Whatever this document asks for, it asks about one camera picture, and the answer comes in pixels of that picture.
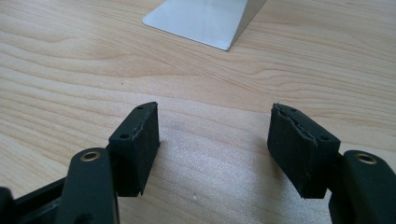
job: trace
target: wood grain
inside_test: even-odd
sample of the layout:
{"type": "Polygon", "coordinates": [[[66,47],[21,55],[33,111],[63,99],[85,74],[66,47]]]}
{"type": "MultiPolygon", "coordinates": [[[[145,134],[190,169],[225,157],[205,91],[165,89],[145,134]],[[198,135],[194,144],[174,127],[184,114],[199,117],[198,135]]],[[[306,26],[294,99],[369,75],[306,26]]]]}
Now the wood grain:
{"type": "Polygon", "coordinates": [[[159,103],[162,146],[122,223],[330,223],[266,146],[272,103],[396,170],[396,3],[268,0],[229,52],[149,28],[160,0],[0,1],[0,186],[18,198],[159,103]]]}

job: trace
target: screw hole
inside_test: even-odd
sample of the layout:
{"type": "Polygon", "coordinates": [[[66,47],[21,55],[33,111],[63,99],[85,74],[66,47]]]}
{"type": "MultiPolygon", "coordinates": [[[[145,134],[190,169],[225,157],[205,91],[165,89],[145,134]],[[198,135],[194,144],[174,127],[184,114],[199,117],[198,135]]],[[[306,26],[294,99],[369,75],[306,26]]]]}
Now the screw hole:
{"type": "Polygon", "coordinates": [[[120,138],[129,138],[129,134],[122,134],[121,136],[120,136],[120,138]]]}
{"type": "Polygon", "coordinates": [[[94,161],[100,157],[100,153],[97,151],[87,152],[80,158],[82,161],[94,161]]]}
{"type": "Polygon", "coordinates": [[[329,138],[326,136],[320,136],[319,139],[322,141],[329,141],[329,138]]]}
{"type": "Polygon", "coordinates": [[[362,153],[356,154],[355,156],[358,159],[358,161],[361,161],[361,162],[364,162],[364,163],[367,163],[370,165],[376,164],[376,159],[373,158],[372,156],[362,154],[362,153]]]}

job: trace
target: wooden table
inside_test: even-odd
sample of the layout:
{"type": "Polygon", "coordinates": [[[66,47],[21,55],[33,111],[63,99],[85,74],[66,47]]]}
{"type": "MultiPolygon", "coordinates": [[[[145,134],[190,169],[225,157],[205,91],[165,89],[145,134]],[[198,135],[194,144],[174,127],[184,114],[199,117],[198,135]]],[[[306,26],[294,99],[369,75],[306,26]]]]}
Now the wooden table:
{"type": "Polygon", "coordinates": [[[273,103],[396,170],[393,0],[268,0],[229,52],[142,24],[161,0],[0,1],[0,185],[66,175],[137,105],[162,146],[122,223],[330,223],[271,158],[273,103]]]}

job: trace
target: light wood surface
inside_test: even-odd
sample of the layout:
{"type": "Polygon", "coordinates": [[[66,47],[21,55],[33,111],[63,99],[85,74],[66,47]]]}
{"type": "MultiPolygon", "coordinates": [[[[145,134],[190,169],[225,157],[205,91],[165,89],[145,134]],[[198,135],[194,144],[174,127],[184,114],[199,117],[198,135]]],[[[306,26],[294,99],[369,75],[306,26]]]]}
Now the light wood surface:
{"type": "Polygon", "coordinates": [[[0,186],[15,198],[159,104],[162,146],[122,223],[331,223],[271,158],[272,103],[396,170],[396,2],[268,0],[229,52],[149,28],[161,0],[0,1],[0,186]]]}

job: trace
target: silver metal base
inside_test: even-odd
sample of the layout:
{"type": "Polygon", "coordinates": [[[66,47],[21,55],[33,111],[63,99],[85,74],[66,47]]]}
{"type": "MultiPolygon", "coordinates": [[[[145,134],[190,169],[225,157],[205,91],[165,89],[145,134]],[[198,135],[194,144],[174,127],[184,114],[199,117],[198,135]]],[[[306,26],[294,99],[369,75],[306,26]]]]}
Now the silver metal base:
{"type": "Polygon", "coordinates": [[[229,50],[266,0],[167,0],[143,23],[229,50]]]}

